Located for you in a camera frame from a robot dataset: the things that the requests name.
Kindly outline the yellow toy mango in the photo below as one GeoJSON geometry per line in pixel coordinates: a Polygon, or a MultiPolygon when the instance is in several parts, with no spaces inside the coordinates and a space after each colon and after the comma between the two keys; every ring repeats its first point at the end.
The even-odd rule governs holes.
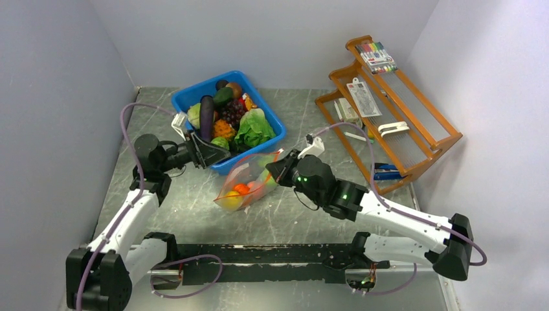
{"type": "Polygon", "coordinates": [[[243,196],[236,190],[230,190],[220,200],[220,206],[227,211],[237,211],[241,208],[243,196]]]}

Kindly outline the clear zip top bag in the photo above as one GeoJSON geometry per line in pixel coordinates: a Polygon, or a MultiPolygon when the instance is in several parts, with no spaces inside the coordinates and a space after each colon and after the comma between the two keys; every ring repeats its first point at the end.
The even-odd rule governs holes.
{"type": "MultiPolygon", "coordinates": [[[[223,186],[213,202],[220,206],[220,200],[226,195],[230,190],[233,190],[234,186],[239,183],[248,184],[251,181],[259,181],[259,176],[265,168],[265,165],[274,161],[281,159],[283,149],[279,149],[275,152],[266,153],[266,154],[252,154],[247,155],[243,159],[239,160],[230,170],[229,175],[227,175],[223,186]]],[[[275,188],[265,187],[264,192],[261,196],[255,196],[252,194],[245,194],[243,196],[243,201],[241,208],[245,209],[258,200],[262,199],[264,196],[275,190],[275,188]]]]}

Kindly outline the green toy ball vegetable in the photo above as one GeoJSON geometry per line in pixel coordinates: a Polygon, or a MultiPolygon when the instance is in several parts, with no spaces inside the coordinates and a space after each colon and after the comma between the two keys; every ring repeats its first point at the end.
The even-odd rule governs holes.
{"type": "Polygon", "coordinates": [[[272,174],[267,169],[262,171],[258,179],[265,187],[276,188],[278,186],[272,174]]]}

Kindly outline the orange toy pumpkin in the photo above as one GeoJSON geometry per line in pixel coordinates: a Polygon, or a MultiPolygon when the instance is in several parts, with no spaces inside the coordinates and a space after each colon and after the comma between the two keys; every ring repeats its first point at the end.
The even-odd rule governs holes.
{"type": "Polygon", "coordinates": [[[233,191],[236,191],[240,195],[245,195],[249,193],[250,188],[247,184],[239,183],[234,186],[233,191]]]}

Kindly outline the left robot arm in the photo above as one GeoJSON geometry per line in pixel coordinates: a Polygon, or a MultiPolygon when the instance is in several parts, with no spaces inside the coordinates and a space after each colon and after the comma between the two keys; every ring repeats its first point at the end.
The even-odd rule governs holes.
{"type": "Polygon", "coordinates": [[[156,265],[169,270],[179,251],[173,234],[150,233],[133,245],[149,217],[167,197],[168,171],[192,163],[208,168],[230,152],[194,132],[165,149],[154,134],[138,137],[132,147],[136,166],[125,202],[107,227],[87,246],[72,250],[65,261],[67,306],[73,310],[123,310],[133,287],[156,265]]]}

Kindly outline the red toy peach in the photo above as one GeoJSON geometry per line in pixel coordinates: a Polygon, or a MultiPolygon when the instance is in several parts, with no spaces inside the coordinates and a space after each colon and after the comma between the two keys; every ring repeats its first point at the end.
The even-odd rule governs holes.
{"type": "Polygon", "coordinates": [[[251,181],[247,184],[247,186],[249,189],[249,194],[261,196],[264,192],[265,183],[263,181],[251,181]]]}

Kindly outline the purple toy eggplant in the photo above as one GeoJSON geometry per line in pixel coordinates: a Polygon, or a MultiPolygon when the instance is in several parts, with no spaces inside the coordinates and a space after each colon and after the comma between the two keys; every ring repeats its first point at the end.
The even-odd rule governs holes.
{"type": "Polygon", "coordinates": [[[215,105],[210,95],[205,95],[200,100],[199,110],[200,136],[202,140],[210,142],[214,123],[215,105]]]}

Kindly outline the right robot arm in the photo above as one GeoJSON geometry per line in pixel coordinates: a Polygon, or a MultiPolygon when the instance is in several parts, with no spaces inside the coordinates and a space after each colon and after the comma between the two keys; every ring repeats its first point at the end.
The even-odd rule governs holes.
{"type": "Polygon", "coordinates": [[[304,194],[330,216],[377,224],[395,234],[357,233],[357,246],[349,252],[356,268],[394,260],[431,267],[454,281],[467,280],[473,248],[468,217],[436,216],[378,199],[366,187],[336,178],[317,156],[298,158],[296,150],[265,167],[279,186],[304,194]]]}

